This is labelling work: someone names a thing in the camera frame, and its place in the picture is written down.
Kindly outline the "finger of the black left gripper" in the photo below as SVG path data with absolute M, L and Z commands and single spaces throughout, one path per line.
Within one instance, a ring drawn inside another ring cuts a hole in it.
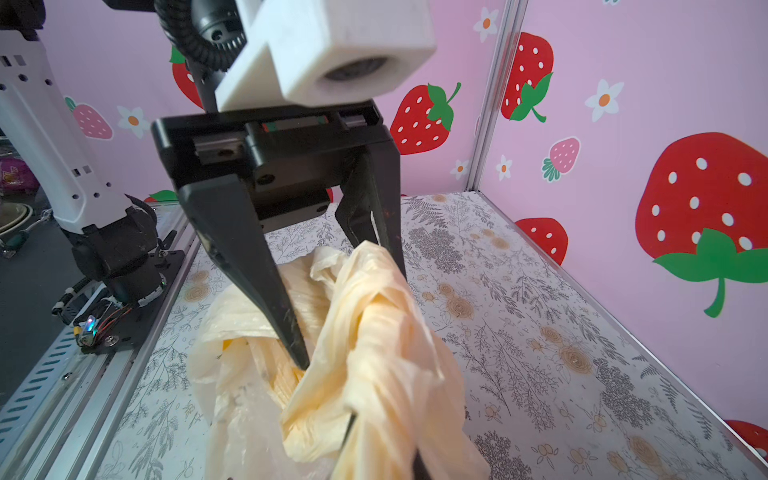
M 303 334 L 244 182 L 230 174 L 177 194 L 211 260 L 259 307 L 296 366 L 307 369 Z
M 397 148 L 376 143 L 355 152 L 340 187 L 335 217 L 352 246 L 370 241 L 385 248 L 405 273 Z

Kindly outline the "translucent orange plastic bag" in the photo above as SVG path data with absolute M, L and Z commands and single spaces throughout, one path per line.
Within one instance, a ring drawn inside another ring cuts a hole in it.
M 280 267 L 311 355 L 298 368 L 236 286 L 210 305 L 187 372 L 210 425 L 208 479 L 410 479 L 419 450 L 433 479 L 485 479 L 464 433 L 458 363 L 428 327 L 389 252 L 319 247 Z

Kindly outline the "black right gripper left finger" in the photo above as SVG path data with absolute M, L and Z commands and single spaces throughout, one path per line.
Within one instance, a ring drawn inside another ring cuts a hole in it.
M 357 419 L 357 415 L 355 413 L 352 413 L 350 415 L 349 422 L 347 424 L 346 431 L 343 437 L 343 441 L 338 452 L 338 458 L 336 460 L 336 463 L 331 473 L 332 479 L 335 479 L 340 473 L 344 472 L 344 468 L 345 468 L 344 464 L 345 464 L 345 460 L 347 459 L 347 452 L 346 452 L 347 444 L 349 442 L 352 431 L 354 429 L 356 419 Z

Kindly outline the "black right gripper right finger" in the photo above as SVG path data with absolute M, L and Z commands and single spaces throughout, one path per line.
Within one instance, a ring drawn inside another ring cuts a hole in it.
M 412 464 L 412 473 L 414 480 L 431 480 L 431 476 L 419 450 L 416 451 L 416 455 Z

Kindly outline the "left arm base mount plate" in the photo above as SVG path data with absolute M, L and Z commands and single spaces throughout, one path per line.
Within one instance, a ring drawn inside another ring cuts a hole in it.
M 103 355 L 140 348 L 159 317 L 185 257 L 182 250 L 171 250 L 162 258 L 150 256 L 161 284 L 148 300 L 120 302 L 102 289 L 82 319 L 74 321 L 74 339 L 81 352 Z

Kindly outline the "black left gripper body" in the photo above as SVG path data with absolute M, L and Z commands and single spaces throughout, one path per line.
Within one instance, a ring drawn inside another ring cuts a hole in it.
M 151 132 L 176 193 L 234 174 L 266 232 L 323 214 L 328 190 L 341 189 L 355 152 L 376 143 L 396 147 L 371 100 L 166 117 Z

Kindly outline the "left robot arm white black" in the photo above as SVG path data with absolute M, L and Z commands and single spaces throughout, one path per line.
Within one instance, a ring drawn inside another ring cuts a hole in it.
M 310 356 L 268 232 L 322 214 L 353 245 L 403 259 L 400 154 L 375 105 L 434 52 L 424 1 L 115 1 L 154 13 L 189 60 L 200 115 L 151 132 L 213 262 L 259 307 L 294 364 Z M 80 271 L 122 303 L 162 288 L 155 216 L 101 176 L 60 94 L 40 1 L 1 5 L 1 128 L 44 189 Z

